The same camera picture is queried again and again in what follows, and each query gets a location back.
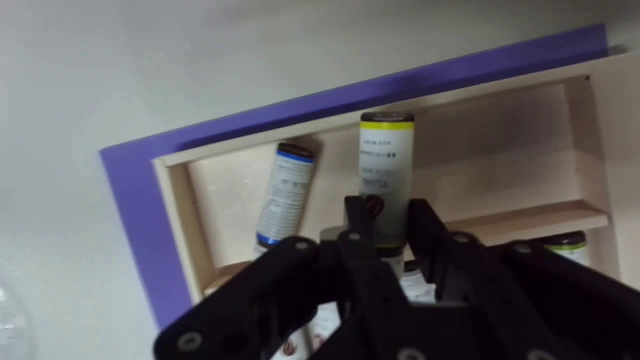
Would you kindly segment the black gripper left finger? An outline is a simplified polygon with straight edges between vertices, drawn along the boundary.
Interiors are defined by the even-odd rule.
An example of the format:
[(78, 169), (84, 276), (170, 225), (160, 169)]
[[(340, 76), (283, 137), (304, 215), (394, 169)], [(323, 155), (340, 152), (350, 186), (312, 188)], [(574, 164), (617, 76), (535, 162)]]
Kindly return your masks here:
[(397, 360), (392, 314), (406, 299), (371, 247), (381, 200), (348, 196), (343, 210), (335, 241), (282, 241), (163, 328), (153, 360), (267, 360), (325, 303), (337, 304), (342, 324), (312, 360)]

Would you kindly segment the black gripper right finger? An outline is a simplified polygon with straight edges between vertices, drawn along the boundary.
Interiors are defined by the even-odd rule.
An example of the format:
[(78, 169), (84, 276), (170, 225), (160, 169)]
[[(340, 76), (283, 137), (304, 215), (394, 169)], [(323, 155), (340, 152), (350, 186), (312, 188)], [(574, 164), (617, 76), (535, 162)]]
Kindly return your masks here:
[(437, 304), (471, 311), (493, 337), (487, 360), (640, 360), (640, 292), (539, 242), (484, 247), (408, 202), (408, 244)]

